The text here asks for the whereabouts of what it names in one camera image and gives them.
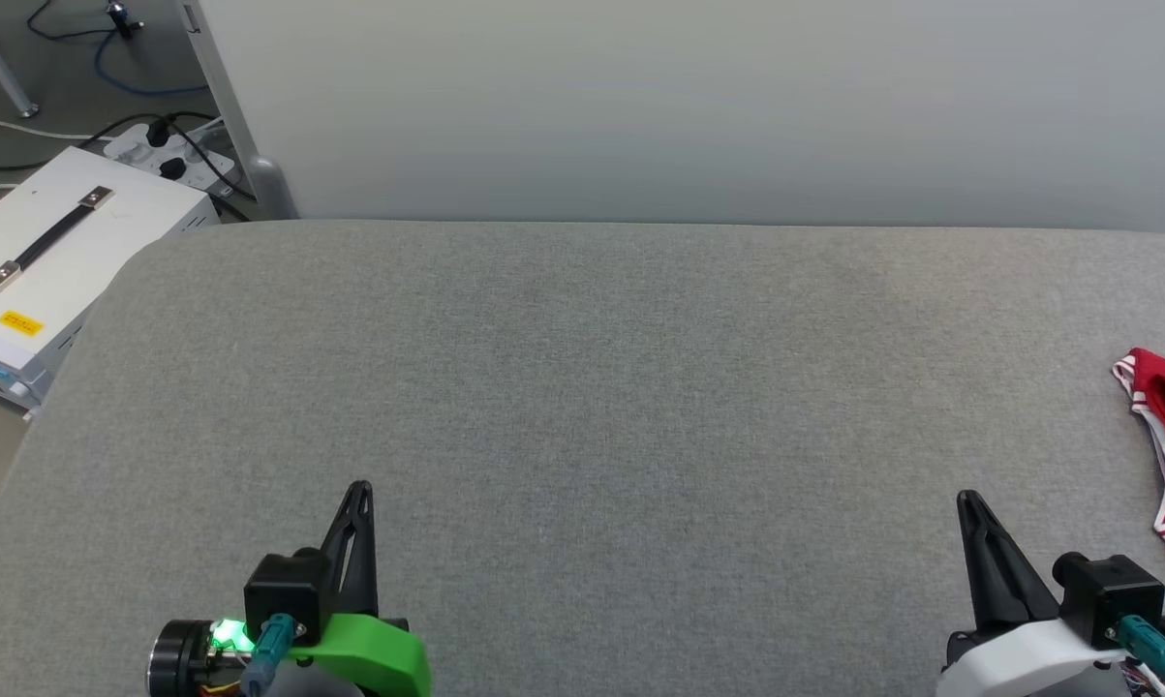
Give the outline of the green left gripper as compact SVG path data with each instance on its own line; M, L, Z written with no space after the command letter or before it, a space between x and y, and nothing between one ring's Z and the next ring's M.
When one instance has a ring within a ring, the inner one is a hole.
M316 645L287 615L264 624L170 621L149 653L151 696L428 696L422 641L377 619L377 545L369 481L353 481L322 542L334 615Z

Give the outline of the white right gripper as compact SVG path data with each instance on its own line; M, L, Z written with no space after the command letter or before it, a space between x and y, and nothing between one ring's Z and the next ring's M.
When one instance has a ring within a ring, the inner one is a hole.
M976 490L956 512L975 629L1028 625L963 653L937 696L1165 696L1165 631L1125 615L1095 648L1055 621L1055 596Z

